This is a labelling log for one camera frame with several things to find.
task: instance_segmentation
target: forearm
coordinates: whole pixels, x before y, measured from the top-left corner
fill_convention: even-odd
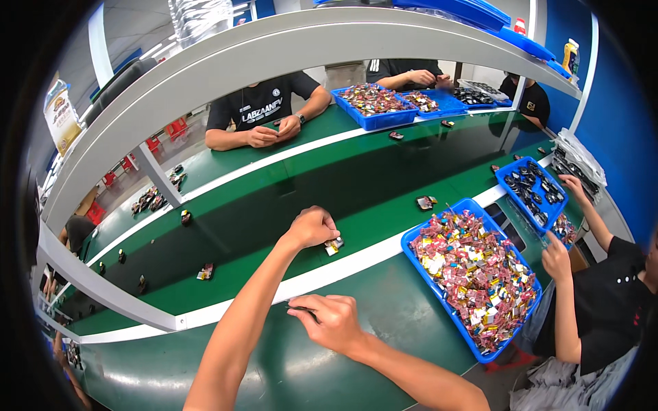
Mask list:
[[[362,348],[350,358],[379,371],[419,403],[437,410],[489,410],[482,390],[462,377],[397,351],[366,334]]]
[[[407,83],[409,83],[409,72],[377,80],[377,84],[390,90],[396,90]]]
[[[560,361],[579,364],[580,338],[570,276],[555,283],[555,298],[555,356]]]
[[[610,242],[613,240],[613,235],[608,230],[608,227],[603,222],[603,219],[594,209],[594,205],[589,202],[589,200],[584,199],[584,201],[579,201],[578,204],[582,209],[582,213],[587,220],[587,224],[590,227],[590,231],[596,238],[596,241],[599,243],[601,248],[607,253],[608,248],[610,247]]]
[[[232,410],[249,356],[256,347],[276,289],[299,247],[286,236],[242,287],[203,353],[186,409]],[[208,393],[220,391],[210,396]]]
[[[206,146],[217,151],[226,151],[247,145],[247,132],[227,132],[211,129],[206,131]]]
[[[76,378],[76,375],[73,373],[71,370],[70,366],[65,366],[64,367],[64,372],[68,375],[69,380],[71,381],[71,384],[73,384],[73,389],[75,390],[76,394],[78,395],[78,398],[82,401],[84,404],[85,408],[88,410],[91,410],[91,401],[89,400],[89,397],[87,397],[87,394],[82,390],[82,387],[80,386],[80,383],[78,382],[78,379]]]
[[[542,125],[542,122],[539,121],[539,118],[537,118],[537,117],[527,116],[527,115],[525,115],[525,114],[523,114],[523,113],[521,113],[521,115],[524,116],[525,118],[527,118],[527,119],[528,119],[531,123],[533,123],[535,126],[541,128],[541,129],[544,128],[544,126]]]
[[[298,114],[302,114],[306,121],[315,118],[322,114],[327,106],[331,103],[331,94],[329,94],[324,88],[318,87],[311,94],[311,98],[306,102],[306,105],[297,111]]]

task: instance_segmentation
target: black t-shirt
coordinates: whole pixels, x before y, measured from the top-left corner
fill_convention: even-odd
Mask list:
[[[213,101],[206,130],[226,130],[231,119],[243,132],[292,115],[292,93],[308,100],[320,84],[304,72],[271,78]]]
[[[573,273],[581,375],[606,367],[640,340],[655,298],[638,278],[644,262],[639,246],[614,237],[605,260]],[[532,350],[555,356],[555,294]]]
[[[66,222],[66,235],[72,253],[80,254],[82,243],[96,225],[85,216],[71,216]]]
[[[517,93],[517,87],[509,76],[503,80],[498,90],[507,94],[510,100],[513,100]],[[548,102],[546,92],[537,82],[523,91],[519,111],[521,114],[539,118],[540,123],[546,127],[548,116],[551,115],[551,104]]]
[[[393,77],[398,74],[406,73],[411,70],[427,70],[435,77],[443,74],[439,68],[439,62],[436,60],[426,59],[372,59],[368,63],[366,71],[366,81],[376,83],[384,77]],[[399,87],[396,91],[422,90],[434,88],[436,82],[430,85],[419,83],[407,83]]]

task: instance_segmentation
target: red chair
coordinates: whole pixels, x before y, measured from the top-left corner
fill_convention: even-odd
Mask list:
[[[89,211],[87,211],[87,218],[96,225],[99,225],[105,215],[106,211],[101,208],[95,201],[91,204]]]
[[[103,183],[105,184],[105,187],[110,188],[110,186],[114,183],[115,178],[116,174],[113,171],[105,174],[105,177],[103,177]]]
[[[188,123],[185,121],[185,118],[181,117],[175,122],[165,127],[164,130],[169,135],[169,138],[173,142],[179,135],[183,134],[183,132],[187,127],[188,127]]]
[[[158,146],[160,145],[160,140],[158,137],[152,136],[146,139],[146,145],[149,146],[149,151],[152,153],[158,152]]]
[[[125,171],[128,171],[131,168],[133,168],[132,162],[130,161],[130,157],[125,156],[123,160],[121,160],[121,167],[123,167]]]

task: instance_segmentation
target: person's right hand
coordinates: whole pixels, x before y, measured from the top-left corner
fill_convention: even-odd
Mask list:
[[[255,126],[247,132],[247,144],[255,149],[268,147],[276,141],[278,132],[271,128]]]
[[[298,249],[322,244],[340,236],[336,223],[327,210],[319,206],[305,208],[290,225],[284,237]]]
[[[357,318],[357,301],[344,295],[303,295],[291,299],[291,307],[302,306],[313,310],[319,324],[311,314],[302,310],[288,310],[299,318],[311,341],[340,354],[351,356],[367,344],[367,334]]]
[[[583,205],[590,202],[583,191],[582,183],[578,177],[571,174],[559,174],[558,177],[565,182],[563,185],[569,187],[571,192],[574,193],[578,204]]]
[[[432,83],[436,83],[436,77],[434,77],[434,75],[427,70],[412,70],[408,71],[407,75],[410,82],[422,85],[430,85]]]

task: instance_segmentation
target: blue plastic tray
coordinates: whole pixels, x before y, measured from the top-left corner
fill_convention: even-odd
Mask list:
[[[562,201],[561,203],[555,203],[553,205],[549,204],[548,201],[546,201],[546,198],[544,197],[546,192],[544,191],[544,189],[542,189],[542,181],[539,178],[536,179],[535,184],[532,186],[532,190],[535,193],[542,196],[542,203],[537,204],[537,207],[541,212],[548,213],[548,221],[544,226],[540,226],[539,223],[537,223],[530,210],[528,210],[528,207],[523,203],[523,201],[521,200],[521,198],[519,198],[518,195],[514,194],[512,189],[507,185],[507,183],[505,183],[504,180],[505,176],[507,174],[511,174],[512,171],[519,172],[519,166],[525,167],[528,161],[532,161],[533,163],[535,163],[537,167],[544,173],[544,176],[551,183],[555,184],[555,186],[558,188],[560,193],[565,197],[564,201]],[[544,167],[540,166],[532,157],[523,157],[517,161],[514,161],[512,164],[508,164],[502,167],[500,170],[495,172],[495,177],[498,180],[498,184],[502,185],[503,188],[508,192],[509,196],[512,198],[512,200],[514,200],[514,202],[517,204],[521,212],[525,214],[526,219],[532,224],[533,227],[535,227],[535,230],[537,230],[540,236],[546,234],[546,231],[550,230],[553,227],[553,223],[557,220],[557,217],[560,215],[562,210],[564,210],[565,206],[567,205],[567,201],[569,201],[569,196],[567,195],[567,193],[565,193],[565,190],[562,188],[562,185],[560,185],[560,183],[555,181],[553,176],[551,176],[551,174],[549,174],[548,171],[544,169]]]
[[[482,0],[393,0],[393,5],[443,10],[495,32],[512,23],[510,16]]]
[[[538,59],[549,61],[555,58],[555,55],[543,45],[540,45],[536,41],[533,41],[526,36],[516,33],[515,31],[508,28],[503,27],[500,29],[500,31],[498,31],[498,33],[493,30],[485,31],[500,39],[505,40],[507,43],[517,46],[519,49],[526,51],[528,54],[531,54]]]
[[[461,101],[457,100],[456,98],[446,93],[442,93],[436,90],[419,90],[419,92],[425,94],[427,97],[439,103],[439,109],[440,109],[439,111],[434,111],[434,112],[422,112],[418,110],[418,115],[420,117],[439,118],[439,117],[449,116],[452,114],[464,114],[466,113],[466,110],[468,110],[467,105],[465,105]],[[410,93],[411,91],[401,94],[402,96],[406,96]]]
[[[564,67],[562,67],[562,64],[558,63],[555,60],[549,60],[546,62],[546,65],[552,69],[554,69],[556,72],[560,73],[560,75],[567,80],[571,79],[571,74],[569,74],[568,71],[565,70]]]
[[[512,100],[510,99],[505,99],[505,100],[494,100],[493,101],[495,105],[498,107],[512,107]]]
[[[411,110],[385,112],[383,114],[373,114],[372,116],[369,117],[363,116],[357,109],[352,107],[352,105],[349,104],[347,100],[345,100],[343,97],[340,97],[338,95],[339,92],[347,89],[349,89],[349,87],[335,89],[331,91],[331,94],[334,96],[334,100],[336,100],[336,104],[341,109],[346,111],[346,113],[348,113],[349,116],[352,117],[354,121],[356,121],[364,130],[370,131],[370,130],[377,130],[380,128],[390,128],[390,127],[402,126],[404,124],[411,124],[413,123],[413,119],[416,116],[416,114],[418,114],[418,109],[416,109],[413,104],[404,100],[402,96],[395,94],[396,99],[402,101],[405,105],[414,108]]]
[[[482,209],[482,207],[480,207],[480,205],[478,203],[476,203],[475,200],[473,200],[473,199],[461,199],[452,206],[452,209],[457,213],[463,212],[464,210],[469,210],[471,213],[475,214],[476,217],[482,217],[482,222],[484,223],[484,228],[486,230],[488,230],[488,231],[491,231],[491,230],[498,231],[501,235],[501,238],[504,238],[504,239],[507,238],[507,236],[505,235],[503,230],[498,226],[498,224],[496,224],[494,222],[494,219],[491,218],[491,216],[489,214],[487,214],[487,212],[484,211],[484,209]],[[453,322],[457,326],[457,330],[459,330],[459,333],[462,335],[462,337],[464,337],[464,340],[466,340],[466,344],[470,348],[473,355],[475,355],[475,358],[477,359],[477,361],[479,361],[483,364],[491,362],[491,361],[495,360],[495,358],[505,349],[505,347],[507,347],[509,342],[514,339],[514,337],[519,332],[521,327],[516,328],[514,330],[514,334],[512,334],[512,337],[510,339],[508,339],[507,341],[505,341],[503,344],[501,344],[500,348],[497,351],[491,352],[491,353],[486,354],[486,355],[482,355],[482,353],[480,353],[480,350],[478,349],[477,345],[475,344],[473,339],[468,334],[468,330],[464,326],[464,323],[462,322],[461,317],[456,315],[456,314],[453,314],[454,308],[450,304],[448,304],[448,302],[443,298],[443,291],[441,291],[441,289],[432,280],[432,278],[427,273],[427,271],[420,265],[420,263],[418,262],[418,258],[416,257],[414,252],[409,248],[409,243],[412,242],[416,237],[418,237],[418,235],[420,234],[420,229],[421,228],[427,228],[429,226],[430,226],[430,223],[429,223],[429,220],[427,220],[427,221],[425,221],[425,223],[423,223],[419,226],[416,226],[416,227],[412,228],[411,230],[407,231],[406,233],[404,233],[404,235],[402,236],[402,240],[401,240],[402,251],[404,251],[405,255],[407,257],[409,257],[409,260],[411,260],[411,263],[414,265],[414,267],[416,267],[416,270],[418,270],[418,272],[420,273],[420,276],[425,280],[427,285],[430,286],[430,288],[432,289],[432,291],[436,295],[436,298],[439,300],[441,305],[445,308],[445,311],[447,311],[448,315],[450,316],[450,318],[453,320]],[[523,256],[521,255],[519,250],[514,246],[512,246],[511,248],[514,251],[514,253],[517,255],[517,258],[521,261],[521,264],[523,264],[523,265],[525,265],[526,267],[529,268],[528,273],[532,273],[532,269],[530,268],[528,263],[526,263],[525,259],[523,259]],[[534,282],[532,288],[535,291],[537,291],[537,296],[535,298],[535,301],[532,303],[532,306],[528,309],[528,314],[526,315],[526,320],[528,319],[528,317],[530,317],[530,315],[534,311],[535,307],[537,306],[537,304],[542,299],[542,285],[539,284],[539,281],[537,279],[535,279],[535,282]]]

